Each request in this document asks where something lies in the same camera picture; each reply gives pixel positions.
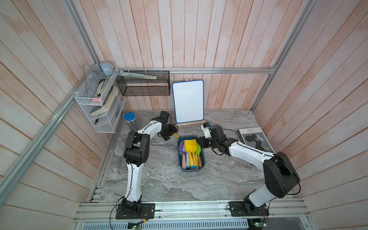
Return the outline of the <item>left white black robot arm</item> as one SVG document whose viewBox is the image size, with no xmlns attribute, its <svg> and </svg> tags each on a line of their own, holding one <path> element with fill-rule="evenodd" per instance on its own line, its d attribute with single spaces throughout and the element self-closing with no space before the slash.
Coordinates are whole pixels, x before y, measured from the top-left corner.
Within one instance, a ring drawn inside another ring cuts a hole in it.
<svg viewBox="0 0 368 230">
<path fill-rule="evenodd" d="M 168 141 L 177 131 L 178 127 L 172 122 L 171 115 L 161 111 L 144 128 L 129 132 L 124 149 L 128 169 L 127 189 L 116 206 L 116 219 L 136 219 L 144 215 L 147 209 L 142 206 L 141 179 L 143 166 L 149 157 L 150 140 L 158 135 Z"/>
</svg>

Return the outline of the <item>yellow shovel blue tip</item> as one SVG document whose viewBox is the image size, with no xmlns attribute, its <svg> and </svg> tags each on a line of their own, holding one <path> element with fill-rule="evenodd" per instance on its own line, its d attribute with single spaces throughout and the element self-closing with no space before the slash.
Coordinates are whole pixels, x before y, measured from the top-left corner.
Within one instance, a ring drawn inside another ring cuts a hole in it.
<svg viewBox="0 0 368 230">
<path fill-rule="evenodd" d="M 193 161 L 194 161 L 194 167 L 198 168 L 198 160 L 196 156 L 197 142 L 196 140 L 191 140 L 191 142 L 192 142 L 192 156 L 193 156 Z"/>
</svg>

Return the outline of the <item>light blue small shovel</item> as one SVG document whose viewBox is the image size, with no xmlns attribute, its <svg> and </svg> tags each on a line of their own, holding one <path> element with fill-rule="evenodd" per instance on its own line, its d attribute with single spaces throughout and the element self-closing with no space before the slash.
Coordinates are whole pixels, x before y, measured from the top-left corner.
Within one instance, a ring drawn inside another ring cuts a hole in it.
<svg viewBox="0 0 368 230">
<path fill-rule="evenodd" d="M 186 168 L 188 170 L 191 168 L 191 166 L 190 166 L 190 160 L 189 160 L 189 153 L 186 154 Z"/>
</svg>

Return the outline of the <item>yellow shovel wooden handle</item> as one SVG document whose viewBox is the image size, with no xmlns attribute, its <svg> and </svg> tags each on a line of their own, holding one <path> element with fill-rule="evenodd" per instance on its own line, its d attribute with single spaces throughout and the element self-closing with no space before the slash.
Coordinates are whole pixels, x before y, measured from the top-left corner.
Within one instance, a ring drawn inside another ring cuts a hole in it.
<svg viewBox="0 0 368 230">
<path fill-rule="evenodd" d="M 203 164 L 202 164 L 202 161 L 201 161 L 201 157 L 199 155 L 197 156 L 197 161 L 198 161 L 198 167 L 202 168 Z"/>
</svg>

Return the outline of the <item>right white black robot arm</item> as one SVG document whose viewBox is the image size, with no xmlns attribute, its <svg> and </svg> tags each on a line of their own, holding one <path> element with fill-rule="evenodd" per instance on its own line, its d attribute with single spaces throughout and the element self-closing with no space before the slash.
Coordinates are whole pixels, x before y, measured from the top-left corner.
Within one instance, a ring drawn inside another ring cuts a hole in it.
<svg viewBox="0 0 368 230">
<path fill-rule="evenodd" d="M 228 203 L 227 209 L 233 217 L 267 216 L 267 204 L 290 194 L 300 185 L 300 178 L 288 156 L 282 152 L 270 153 L 249 147 L 234 138 L 227 138 L 219 125 L 201 125 L 204 136 L 199 138 L 202 148 L 217 149 L 222 154 L 244 160 L 264 173 L 264 184 L 251 192 L 244 201 Z"/>
</svg>

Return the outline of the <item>purple shovel pink handle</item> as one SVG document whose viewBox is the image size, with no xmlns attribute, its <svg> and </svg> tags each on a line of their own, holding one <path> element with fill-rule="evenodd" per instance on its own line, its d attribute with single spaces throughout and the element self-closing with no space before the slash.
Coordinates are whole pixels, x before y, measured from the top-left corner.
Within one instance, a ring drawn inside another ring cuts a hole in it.
<svg viewBox="0 0 368 230">
<path fill-rule="evenodd" d="M 178 150 L 179 150 L 179 152 L 180 152 L 180 154 L 182 156 L 181 167 L 183 169 L 186 169 L 186 154 L 185 154 L 185 151 L 183 150 L 184 143 L 185 143 L 184 141 L 181 141 L 180 142 Z"/>
</svg>

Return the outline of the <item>green trowel yellow handle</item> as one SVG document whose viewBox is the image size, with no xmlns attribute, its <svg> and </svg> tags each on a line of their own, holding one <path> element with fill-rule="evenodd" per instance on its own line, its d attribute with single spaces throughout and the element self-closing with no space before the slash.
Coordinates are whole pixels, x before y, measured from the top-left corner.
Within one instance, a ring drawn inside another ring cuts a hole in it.
<svg viewBox="0 0 368 230">
<path fill-rule="evenodd" d="M 196 144 L 196 146 L 197 146 L 197 149 L 196 149 L 196 151 L 195 151 L 195 155 L 196 156 L 199 156 L 200 155 L 200 153 L 201 153 L 201 147 L 200 147 L 200 145 L 197 143 Z"/>
</svg>

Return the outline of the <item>yellow shovel orange handle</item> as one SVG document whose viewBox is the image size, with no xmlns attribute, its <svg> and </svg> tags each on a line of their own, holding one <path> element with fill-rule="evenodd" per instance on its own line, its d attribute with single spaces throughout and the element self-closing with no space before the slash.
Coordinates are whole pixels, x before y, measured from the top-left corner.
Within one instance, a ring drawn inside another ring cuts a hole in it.
<svg viewBox="0 0 368 230">
<path fill-rule="evenodd" d="M 187 153 L 189 153 L 189 160 L 190 160 L 190 166 L 191 169 L 194 169 L 194 161 L 192 156 L 192 142 L 191 140 L 185 140 L 185 150 Z"/>
</svg>

